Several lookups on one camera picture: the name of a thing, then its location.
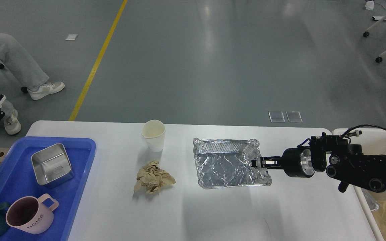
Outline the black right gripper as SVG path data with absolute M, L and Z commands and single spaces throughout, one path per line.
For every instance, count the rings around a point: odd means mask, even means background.
M 289 177 L 309 178 L 315 174 L 309 148 L 289 148 L 283 152 L 282 157 L 260 157 L 260 160 L 251 160 L 251 167 L 268 170 L 283 169 Z

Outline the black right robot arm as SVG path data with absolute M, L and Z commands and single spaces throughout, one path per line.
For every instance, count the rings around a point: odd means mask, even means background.
M 310 178 L 317 171 L 340 182 L 338 190 L 344 193 L 354 185 L 375 193 L 386 191 L 386 155 L 363 154 L 360 144 L 351 138 L 363 132 L 358 125 L 340 135 L 311 136 L 295 148 L 285 149 L 280 157 L 257 157 L 252 168 L 283 170 L 289 177 Z

